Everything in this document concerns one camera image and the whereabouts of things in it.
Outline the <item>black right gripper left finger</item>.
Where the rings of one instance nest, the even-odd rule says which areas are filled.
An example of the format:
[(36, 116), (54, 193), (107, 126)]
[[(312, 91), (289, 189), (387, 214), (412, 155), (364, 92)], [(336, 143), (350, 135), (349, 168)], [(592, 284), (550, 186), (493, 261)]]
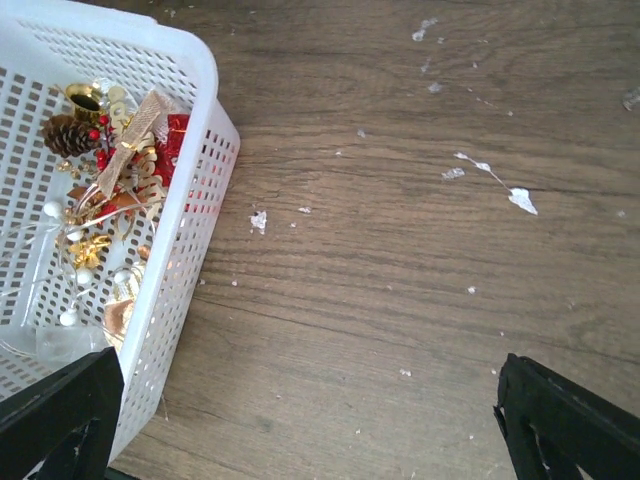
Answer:
[(108, 347), (1, 402), (3, 479), (122, 479), (108, 467), (124, 380)]

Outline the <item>white ball string lights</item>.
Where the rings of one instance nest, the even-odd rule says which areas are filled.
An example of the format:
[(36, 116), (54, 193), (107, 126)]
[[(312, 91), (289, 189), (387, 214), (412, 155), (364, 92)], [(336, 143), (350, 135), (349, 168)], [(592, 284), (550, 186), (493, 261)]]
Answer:
[(122, 349), (156, 221), (140, 205), (76, 217), (51, 201), (41, 212), (1, 234), (2, 348), (51, 363)]

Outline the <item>white perforated plastic basket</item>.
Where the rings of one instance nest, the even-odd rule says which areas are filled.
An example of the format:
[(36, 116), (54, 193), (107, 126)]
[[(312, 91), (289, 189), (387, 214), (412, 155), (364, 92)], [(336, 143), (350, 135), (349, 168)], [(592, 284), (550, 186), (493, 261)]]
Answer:
[[(97, 84), (103, 92), (104, 113), (93, 124), (101, 146), (61, 158), (44, 145), (42, 128), (51, 116), (72, 115), (64, 90), (74, 83)], [(117, 120), (130, 117), (151, 90), (167, 92), (190, 115), (155, 219), (141, 291), (116, 351), (124, 389), (113, 454), (131, 442), (160, 403), (239, 153), (239, 134), (219, 102), (218, 86), (206, 44), (153, 18), (73, 1), (1, 5), (1, 234), (43, 220), (48, 202), (71, 210), (75, 201), (67, 192), (74, 187), (97, 187), (115, 151)], [(75, 360), (43, 362), (1, 346), (1, 400)]]

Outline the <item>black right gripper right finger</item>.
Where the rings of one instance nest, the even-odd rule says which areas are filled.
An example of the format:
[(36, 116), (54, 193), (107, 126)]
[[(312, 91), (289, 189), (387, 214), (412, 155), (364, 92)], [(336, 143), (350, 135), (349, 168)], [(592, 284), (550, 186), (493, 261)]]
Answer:
[(637, 479), (639, 418), (510, 353), (494, 416), (519, 479)]

